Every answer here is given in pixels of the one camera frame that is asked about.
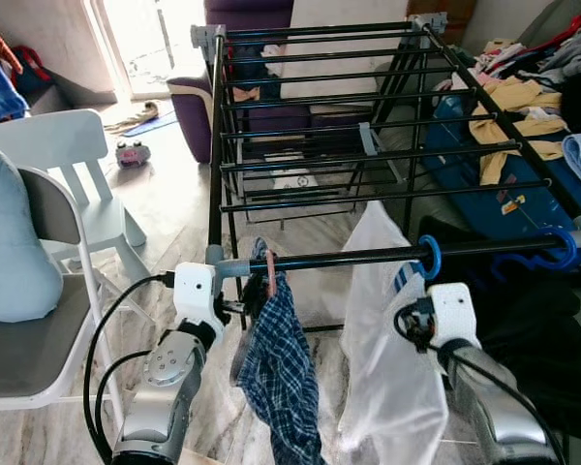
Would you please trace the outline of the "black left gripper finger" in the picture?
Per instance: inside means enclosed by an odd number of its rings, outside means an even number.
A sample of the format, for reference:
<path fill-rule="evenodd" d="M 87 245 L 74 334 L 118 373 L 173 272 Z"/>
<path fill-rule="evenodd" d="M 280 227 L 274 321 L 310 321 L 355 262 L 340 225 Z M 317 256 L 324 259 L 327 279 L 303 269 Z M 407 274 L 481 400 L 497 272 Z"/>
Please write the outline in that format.
<path fill-rule="evenodd" d="M 248 323 L 255 323 L 260 311 L 269 299 L 269 287 L 265 279 L 247 279 L 240 292 L 243 315 Z"/>

